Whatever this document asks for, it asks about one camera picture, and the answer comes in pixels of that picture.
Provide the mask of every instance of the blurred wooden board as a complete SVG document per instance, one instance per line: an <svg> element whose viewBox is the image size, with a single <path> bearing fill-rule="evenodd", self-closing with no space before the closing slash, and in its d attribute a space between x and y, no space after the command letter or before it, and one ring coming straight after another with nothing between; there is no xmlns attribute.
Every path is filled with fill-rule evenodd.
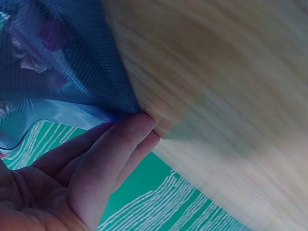
<svg viewBox="0 0 308 231"><path fill-rule="evenodd" d="M308 230L308 4L104 4L155 153L250 228Z"/></svg>

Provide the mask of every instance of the green striped fabric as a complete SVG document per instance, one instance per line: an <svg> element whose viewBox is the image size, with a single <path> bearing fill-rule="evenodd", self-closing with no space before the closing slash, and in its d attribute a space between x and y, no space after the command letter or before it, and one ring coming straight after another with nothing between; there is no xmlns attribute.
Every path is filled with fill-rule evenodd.
<svg viewBox="0 0 308 231"><path fill-rule="evenodd" d="M10 169L35 159L84 131L38 122L4 162ZM149 154L111 197L99 231L248 231L156 155Z"/></svg>

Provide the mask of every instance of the finger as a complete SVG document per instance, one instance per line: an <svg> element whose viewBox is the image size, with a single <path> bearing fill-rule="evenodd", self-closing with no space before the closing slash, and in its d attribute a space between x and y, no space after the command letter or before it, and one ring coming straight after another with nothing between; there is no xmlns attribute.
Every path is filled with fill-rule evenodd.
<svg viewBox="0 0 308 231"><path fill-rule="evenodd" d="M119 177L115 182L113 191L116 191L119 186L125 181L125 179L132 173L132 171L139 165L139 163L147 156L147 154L159 143L160 137L152 131L148 137L144 139L132 153L127 163L125 164L123 170L121 171ZM64 187L68 187L71 177L80 164L80 162L85 158L87 152L80 156L77 156L71 162L69 162L61 171L54 177L57 182L59 182Z"/></svg>
<svg viewBox="0 0 308 231"><path fill-rule="evenodd" d="M59 182L63 187L68 187L68 184L72 178L72 175L80 164L80 162L85 158L87 152L77 156L71 162L69 162L60 172L54 177L54 179Z"/></svg>
<svg viewBox="0 0 308 231"><path fill-rule="evenodd" d="M68 186L68 202L90 230L96 230L130 155L154 127L155 122L146 114L129 116L102 135L75 170Z"/></svg>
<svg viewBox="0 0 308 231"><path fill-rule="evenodd" d="M6 157L8 157L9 155L7 154L3 154L3 153L0 153L0 159L3 160L5 159Z"/></svg>
<svg viewBox="0 0 308 231"><path fill-rule="evenodd" d="M31 166L39 168L49 176L55 176L71 160L89 150L112 125L113 123L103 123L86 131L58 148L45 153Z"/></svg>
<svg viewBox="0 0 308 231"><path fill-rule="evenodd" d="M122 169L120 175L116 179L113 191L116 191L126 178L135 170L135 168L140 164L140 162L154 149L154 147L159 143L160 137L152 131L147 138L144 139L132 153L124 168Z"/></svg>

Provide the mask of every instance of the hand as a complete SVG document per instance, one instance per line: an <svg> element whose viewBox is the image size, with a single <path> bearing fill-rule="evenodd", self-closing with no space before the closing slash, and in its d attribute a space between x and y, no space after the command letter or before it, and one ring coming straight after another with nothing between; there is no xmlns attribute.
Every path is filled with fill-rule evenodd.
<svg viewBox="0 0 308 231"><path fill-rule="evenodd" d="M112 194L158 144L146 114L101 124L10 171L0 160L2 231L95 231Z"/></svg>

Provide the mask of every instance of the blue mesh fabric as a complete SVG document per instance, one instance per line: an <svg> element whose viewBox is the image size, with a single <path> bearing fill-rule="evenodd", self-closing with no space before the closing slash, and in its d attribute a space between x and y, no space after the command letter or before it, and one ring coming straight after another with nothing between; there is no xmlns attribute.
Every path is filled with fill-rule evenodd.
<svg viewBox="0 0 308 231"><path fill-rule="evenodd" d="M100 0L0 0L0 147L36 121L88 129L140 112Z"/></svg>

